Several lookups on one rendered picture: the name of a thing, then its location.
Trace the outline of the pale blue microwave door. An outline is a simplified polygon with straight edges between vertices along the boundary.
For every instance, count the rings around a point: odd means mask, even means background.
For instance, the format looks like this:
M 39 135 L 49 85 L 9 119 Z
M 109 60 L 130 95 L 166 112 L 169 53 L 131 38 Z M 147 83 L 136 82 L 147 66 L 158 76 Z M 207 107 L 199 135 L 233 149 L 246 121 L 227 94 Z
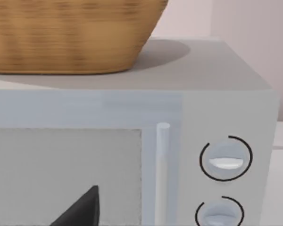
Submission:
M 0 226 L 49 226 L 94 185 L 103 224 L 155 225 L 161 122 L 174 224 L 182 111 L 178 91 L 0 90 Z

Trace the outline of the pale microwave oven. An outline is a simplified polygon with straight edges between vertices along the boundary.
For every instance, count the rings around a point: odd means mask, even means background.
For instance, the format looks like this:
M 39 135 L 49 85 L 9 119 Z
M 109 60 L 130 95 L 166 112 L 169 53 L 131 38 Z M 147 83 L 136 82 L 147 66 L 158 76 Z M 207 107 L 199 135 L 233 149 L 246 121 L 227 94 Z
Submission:
M 178 91 L 183 95 L 178 154 L 176 222 L 204 226 L 201 208 L 227 200 L 237 226 L 259 226 L 279 97 L 226 43 L 218 39 L 148 41 L 135 66 L 107 75 L 0 75 L 0 90 L 78 89 Z M 226 140 L 248 149 L 245 170 L 218 179 L 207 170 L 210 145 Z

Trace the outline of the pale microwave knob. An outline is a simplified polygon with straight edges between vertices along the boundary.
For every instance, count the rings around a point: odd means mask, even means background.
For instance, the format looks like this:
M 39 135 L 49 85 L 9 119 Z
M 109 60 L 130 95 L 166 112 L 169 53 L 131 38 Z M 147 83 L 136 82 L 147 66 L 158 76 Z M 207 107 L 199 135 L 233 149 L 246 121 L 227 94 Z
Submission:
M 249 161 L 247 147 L 232 139 L 210 145 L 205 154 L 207 170 L 218 179 L 238 176 L 245 170 Z
M 201 208 L 200 221 L 204 226 L 237 226 L 239 210 L 227 200 L 206 203 Z

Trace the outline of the wicker basket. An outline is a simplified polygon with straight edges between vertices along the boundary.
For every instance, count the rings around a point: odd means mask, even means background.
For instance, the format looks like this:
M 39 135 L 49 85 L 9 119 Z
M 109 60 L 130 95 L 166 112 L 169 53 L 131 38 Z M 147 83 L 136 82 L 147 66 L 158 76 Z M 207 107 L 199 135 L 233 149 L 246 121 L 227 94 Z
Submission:
M 0 74 L 130 69 L 169 0 L 0 0 Z

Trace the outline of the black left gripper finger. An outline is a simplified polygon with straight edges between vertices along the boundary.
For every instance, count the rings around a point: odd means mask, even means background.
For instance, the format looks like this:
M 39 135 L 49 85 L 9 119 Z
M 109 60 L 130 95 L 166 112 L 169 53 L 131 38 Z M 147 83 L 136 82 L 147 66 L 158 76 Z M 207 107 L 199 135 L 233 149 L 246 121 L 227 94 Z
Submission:
M 99 226 L 99 186 L 92 186 L 50 226 Z

